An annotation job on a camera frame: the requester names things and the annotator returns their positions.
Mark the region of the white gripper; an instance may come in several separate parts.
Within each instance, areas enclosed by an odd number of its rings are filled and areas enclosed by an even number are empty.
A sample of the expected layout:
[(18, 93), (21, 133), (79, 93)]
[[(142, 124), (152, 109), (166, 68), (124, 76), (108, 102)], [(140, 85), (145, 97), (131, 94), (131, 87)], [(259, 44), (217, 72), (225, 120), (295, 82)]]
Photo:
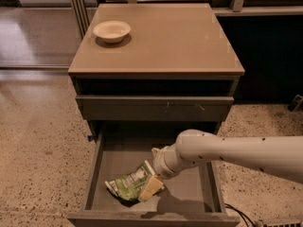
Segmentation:
[(171, 179), (180, 174), (181, 171), (189, 168), (189, 161), (184, 160), (175, 145), (163, 148), (152, 148), (152, 167), (157, 175), (151, 175), (145, 181), (138, 199), (149, 200), (154, 194), (164, 188), (163, 179)]

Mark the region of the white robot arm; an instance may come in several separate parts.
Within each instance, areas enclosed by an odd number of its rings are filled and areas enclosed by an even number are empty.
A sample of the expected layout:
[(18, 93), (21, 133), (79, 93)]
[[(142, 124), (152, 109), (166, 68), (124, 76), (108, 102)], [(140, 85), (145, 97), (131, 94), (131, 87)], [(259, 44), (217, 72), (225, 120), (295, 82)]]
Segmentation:
[(149, 200), (164, 181), (183, 170), (221, 160), (303, 183), (303, 137), (219, 137), (198, 130), (182, 131), (170, 146), (153, 148), (152, 169), (138, 199)]

